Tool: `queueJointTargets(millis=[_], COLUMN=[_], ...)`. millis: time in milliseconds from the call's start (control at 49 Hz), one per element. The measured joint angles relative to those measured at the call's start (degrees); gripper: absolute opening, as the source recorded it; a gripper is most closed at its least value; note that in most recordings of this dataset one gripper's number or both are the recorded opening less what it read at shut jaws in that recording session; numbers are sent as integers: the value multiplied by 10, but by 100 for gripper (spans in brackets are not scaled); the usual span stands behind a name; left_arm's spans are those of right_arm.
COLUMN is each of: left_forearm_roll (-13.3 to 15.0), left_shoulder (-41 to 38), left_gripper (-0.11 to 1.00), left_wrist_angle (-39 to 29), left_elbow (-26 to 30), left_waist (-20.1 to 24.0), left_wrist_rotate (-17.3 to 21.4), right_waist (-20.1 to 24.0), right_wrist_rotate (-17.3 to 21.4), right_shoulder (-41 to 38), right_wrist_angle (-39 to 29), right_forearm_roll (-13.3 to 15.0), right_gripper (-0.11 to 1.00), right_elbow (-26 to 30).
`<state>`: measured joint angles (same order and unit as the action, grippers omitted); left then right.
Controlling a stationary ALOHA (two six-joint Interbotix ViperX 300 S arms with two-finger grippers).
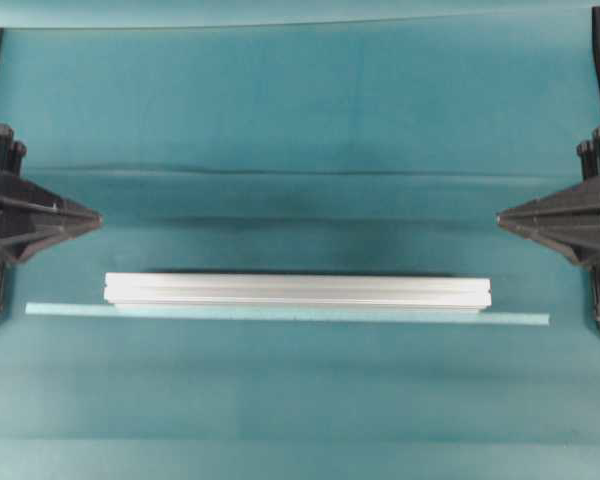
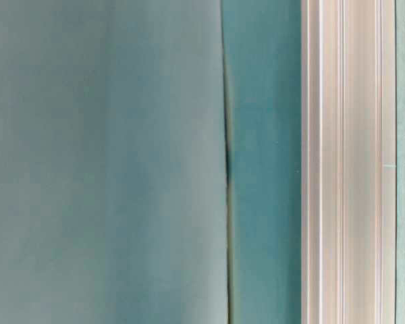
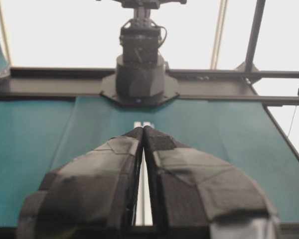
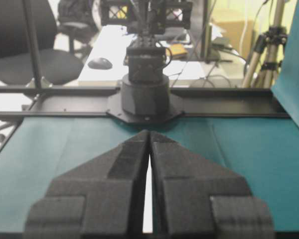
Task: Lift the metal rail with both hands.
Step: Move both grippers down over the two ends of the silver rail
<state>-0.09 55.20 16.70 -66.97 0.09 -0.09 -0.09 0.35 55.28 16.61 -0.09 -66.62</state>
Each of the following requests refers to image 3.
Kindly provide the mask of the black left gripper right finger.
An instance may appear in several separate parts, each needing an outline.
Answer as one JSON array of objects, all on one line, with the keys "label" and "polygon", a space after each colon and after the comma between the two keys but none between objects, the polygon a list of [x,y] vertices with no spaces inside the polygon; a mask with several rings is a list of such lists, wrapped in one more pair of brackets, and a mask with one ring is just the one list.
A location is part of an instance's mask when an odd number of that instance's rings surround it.
[{"label": "black left gripper right finger", "polygon": [[278,239],[277,210],[234,165],[144,128],[153,223],[171,239]]}]

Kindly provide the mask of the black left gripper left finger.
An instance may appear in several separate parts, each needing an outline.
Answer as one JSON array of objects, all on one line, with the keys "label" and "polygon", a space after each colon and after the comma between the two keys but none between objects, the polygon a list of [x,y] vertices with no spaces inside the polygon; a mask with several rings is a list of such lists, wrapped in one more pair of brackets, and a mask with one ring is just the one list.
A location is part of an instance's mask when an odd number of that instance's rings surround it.
[{"label": "black left gripper left finger", "polygon": [[136,221],[143,129],[45,174],[19,213],[19,239],[116,239]]}]

